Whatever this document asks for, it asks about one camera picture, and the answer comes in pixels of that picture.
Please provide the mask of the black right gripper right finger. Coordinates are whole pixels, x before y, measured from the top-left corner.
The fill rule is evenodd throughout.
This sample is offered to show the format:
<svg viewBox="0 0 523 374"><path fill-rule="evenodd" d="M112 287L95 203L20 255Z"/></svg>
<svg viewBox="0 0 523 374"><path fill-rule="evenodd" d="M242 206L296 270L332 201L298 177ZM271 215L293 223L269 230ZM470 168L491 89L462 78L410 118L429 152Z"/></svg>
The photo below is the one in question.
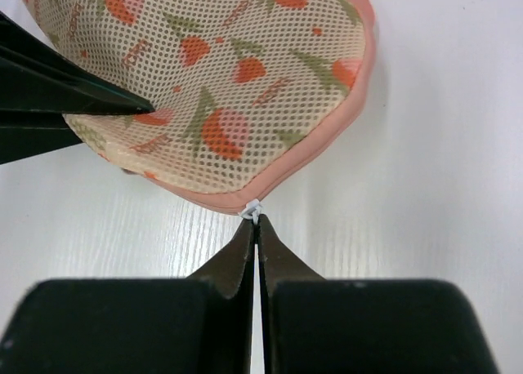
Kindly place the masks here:
<svg viewBox="0 0 523 374"><path fill-rule="evenodd" d="M441 279L326 279L257 224L268 373L496 373L472 304Z"/></svg>

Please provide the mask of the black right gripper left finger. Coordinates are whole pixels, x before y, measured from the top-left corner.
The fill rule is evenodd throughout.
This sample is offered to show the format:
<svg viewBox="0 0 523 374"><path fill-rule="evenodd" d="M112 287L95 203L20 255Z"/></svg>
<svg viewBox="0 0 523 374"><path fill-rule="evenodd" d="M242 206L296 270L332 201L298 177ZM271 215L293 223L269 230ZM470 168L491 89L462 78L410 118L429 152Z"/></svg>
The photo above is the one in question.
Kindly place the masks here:
<svg viewBox="0 0 523 374"><path fill-rule="evenodd" d="M247 373L255 227L184 278L34 285L1 339L4 373Z"/></svg>

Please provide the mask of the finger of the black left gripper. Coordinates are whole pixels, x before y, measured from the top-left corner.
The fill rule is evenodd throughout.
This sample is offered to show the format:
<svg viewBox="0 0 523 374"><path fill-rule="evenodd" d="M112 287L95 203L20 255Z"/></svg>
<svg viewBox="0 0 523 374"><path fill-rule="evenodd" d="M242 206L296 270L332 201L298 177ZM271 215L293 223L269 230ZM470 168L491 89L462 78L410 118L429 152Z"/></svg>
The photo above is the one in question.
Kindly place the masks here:
<svg viewBox="0 0 523 374"><path fill-rule="evenodd" d="M88 73L1 16L1 162L78 144L66 114L132 116L146 99Z"/></svg>

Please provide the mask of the floral mesh laundry bag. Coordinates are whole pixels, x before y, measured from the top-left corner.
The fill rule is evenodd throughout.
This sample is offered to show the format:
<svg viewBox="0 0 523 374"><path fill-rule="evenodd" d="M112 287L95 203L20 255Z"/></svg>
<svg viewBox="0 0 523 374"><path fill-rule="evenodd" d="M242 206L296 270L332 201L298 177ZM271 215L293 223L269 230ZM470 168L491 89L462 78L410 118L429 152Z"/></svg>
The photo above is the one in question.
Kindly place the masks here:
<svg viewBox="0 0 523 374"><path fill-rule="evenodd" d="M22 0L51 49L147 99L67 114L102 158L234 214L358 116L373 69L369 0Z"/></svg>

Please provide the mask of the white zipper pull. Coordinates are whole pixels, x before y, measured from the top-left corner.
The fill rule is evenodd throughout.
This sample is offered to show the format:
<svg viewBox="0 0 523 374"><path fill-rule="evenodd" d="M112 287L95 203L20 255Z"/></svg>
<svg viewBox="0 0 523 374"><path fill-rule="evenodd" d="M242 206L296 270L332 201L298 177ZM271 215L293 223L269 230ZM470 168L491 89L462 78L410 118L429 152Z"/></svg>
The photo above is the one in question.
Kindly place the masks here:
<svg viewBox="0 0 523 374"><path fill-rule="evenodd" d="M253 224L258 225L262 213L262 204L255 198L246 204L245 208L239 213L239 216L245 220L250 220Z"/></svg>

